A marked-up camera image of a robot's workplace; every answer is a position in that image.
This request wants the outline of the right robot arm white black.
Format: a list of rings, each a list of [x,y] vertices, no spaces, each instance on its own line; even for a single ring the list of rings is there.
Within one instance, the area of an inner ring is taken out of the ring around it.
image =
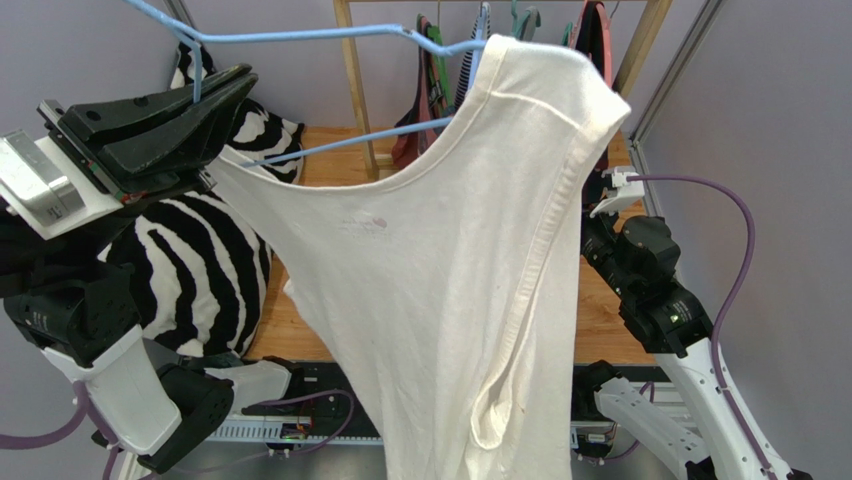
[[[574,375],[572,411],[629,432],[678,479],[806,479],[770,445],[744,404],[700,300],[674,277],[680,248],[661,217],[621,230],[614,214],[584,214],[581,253],[620,299],[627,330],[676,389],[690,430],[598,361]]]

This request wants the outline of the grey tank top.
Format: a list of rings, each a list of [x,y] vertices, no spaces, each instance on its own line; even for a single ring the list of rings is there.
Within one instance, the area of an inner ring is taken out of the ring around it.
[[[535,6],[526,8],[523,14],[517,19],[513,33],[517,40],[531,41],[541,26],[540,11]]]

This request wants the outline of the teal plastic hanger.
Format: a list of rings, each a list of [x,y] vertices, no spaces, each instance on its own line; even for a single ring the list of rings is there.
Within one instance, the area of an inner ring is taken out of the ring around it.
[[[534,8],[527,7],[521,14],[518,13],[518,1],[512,0],[510,13],[512,16],[512,36],[518,40],[522,40],[525,32],[528,29],[529,22],[532,20]]]

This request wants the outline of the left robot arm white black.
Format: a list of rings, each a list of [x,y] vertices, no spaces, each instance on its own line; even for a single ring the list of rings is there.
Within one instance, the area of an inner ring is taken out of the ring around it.
[[[5,435],[3,449],[55,444],[90,419],[111,453],[132,453],[162,474],[231,413],[284,397],[291,373],[279,361],[155,367],[131,295],[132,268],[99,259],[149,205],[212,188],[206,168],[256,82],[240,64],[155,94],[70,107],[45,100],[45,137],[2,136],[3,306],[76,398],[66,425]]]

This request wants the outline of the pink plastic hanger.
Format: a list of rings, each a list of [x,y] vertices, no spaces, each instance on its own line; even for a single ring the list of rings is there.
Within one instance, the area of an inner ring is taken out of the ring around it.
[[[585,4],[576,48],[589,57],[607,85],[612,87],[610,20],[602,2],[590,1]]]

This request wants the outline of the light blue wire hanger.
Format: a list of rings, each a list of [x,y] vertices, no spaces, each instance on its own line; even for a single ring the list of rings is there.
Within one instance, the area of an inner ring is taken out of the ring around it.
[[[145,1],[127,0],[126,3],[141,12],[145,16],[154,20],[169,30],[181,43],[189,46],[195,54],[200,53],[200,47],[209,43],[213,44],[260,44],[260,43],[285,43],[285,42],[301,42],[313,40],[342,40],[344,37],[375,37],[375,36],[394,36],[408,40],[416,44],[419,48],[423,48],[434,56],[451,57],[471,51],[475,56],[478,56],[485,49],[486,42],[484,40],[465,40],[462,42],[439,45],[426,36],[407,29],[399,24],[376,24],[358,27],[338,27],[331,29],[315,29],[303,31],[278,31],[278,32],[263,32],[249,34],[205,34],[182,21],[179,21],[163,11],[155,8]],[[348,147],[360,143],[364,140],[380,140],[390,137],[397,137],[402,134],[416,132],[420,130],[431,129],[433,127],[446,127],[451,123],[449,117],[418,123],[400,128],[392,128],[367,135],[361,135],[354,138],[338,141],[336,143],[326,144],[311,149],[301,150],[288,155],[280,155],[262,161],[242,161],[239,163],[241,167],[251,168],[260,167],[276,162],[288,161],[293,158],[310,156],[313,154],[323,153],[326,151]]]

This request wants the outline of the green plastic hanger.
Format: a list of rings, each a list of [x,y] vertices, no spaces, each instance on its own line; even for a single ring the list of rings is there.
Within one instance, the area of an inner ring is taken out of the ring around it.
[[[445,118],[454,112],[452,88],[449,81],[446,61],[442,56],[429,55],[431,61],[431,87],[429,102],[433,118]]]

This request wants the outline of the green tank top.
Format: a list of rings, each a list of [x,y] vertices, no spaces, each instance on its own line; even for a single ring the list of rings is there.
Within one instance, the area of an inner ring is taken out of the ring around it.
[[[561,45],[565,47],[570,47],[573,41],[573,33],[574,33],[574,24],[569,22],[562,34]]]

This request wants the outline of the red tank top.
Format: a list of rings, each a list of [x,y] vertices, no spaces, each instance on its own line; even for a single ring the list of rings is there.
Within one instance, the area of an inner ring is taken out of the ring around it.
[[[396,123],[397,128],[441,119],[432,117],[433,111],[429,102],[432,73],[430,54],[432,53],[423,48],[418,50],[415,98],[409,111]],[[441,127],[433,127],[399,135],[391,149],[394,166],[403,169],[410,165],[434,143],[441,131]]]

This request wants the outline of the navy maroon tank top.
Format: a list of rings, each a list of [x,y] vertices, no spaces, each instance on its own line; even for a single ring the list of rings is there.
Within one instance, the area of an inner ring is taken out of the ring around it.
[[[613,65],[610,20],[601,1],[585,1],[574,49],[586,55],[609,87],[613,86]],[[605,149],[583,186],[585,207],[597,204],[603,196],[603,172],[609,168],[609,153]]]

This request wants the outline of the zebra print blanket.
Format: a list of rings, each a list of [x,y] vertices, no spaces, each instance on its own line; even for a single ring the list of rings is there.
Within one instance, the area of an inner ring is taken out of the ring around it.
[[[247,99],[227,145],[249,161],[302,150],[304,123]],[[243,357],[263,313],[269,245],[214,192],[150,205],[99,254],[132,265],[131,293],[144,338],[183,357]]]

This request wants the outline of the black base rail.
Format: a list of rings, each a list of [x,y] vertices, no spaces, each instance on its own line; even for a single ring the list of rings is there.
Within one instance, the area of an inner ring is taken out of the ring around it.
[[[363,407],[350,408],[339,390],[352,392],[345,374],[333,362],[300,362],[302,375],[285,394],[287,399],[312,398],[278,407],[253,406],[230,415],[211,442],[307,446],[330,438],[332,445],[380,446],[382,439]]]

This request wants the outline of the wooden clothes rack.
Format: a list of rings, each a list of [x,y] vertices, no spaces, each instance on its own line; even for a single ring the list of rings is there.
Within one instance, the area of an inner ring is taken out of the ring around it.
[[[612,86],[624,99],[632,92],[672,4],[672,1],[645,1],[645,7],[635,32],[626,48],[617,75],[614,76],[612,81]],[[371,133],[371,126],[354,37],[349,36],[342,39],[342,53],[356,127],[362,135],[367,135]],[[377,181],[387,178],[397,171],[389,153],[377,154],[375,152],[373,140],[364,140],[362,153],[368,180]]]

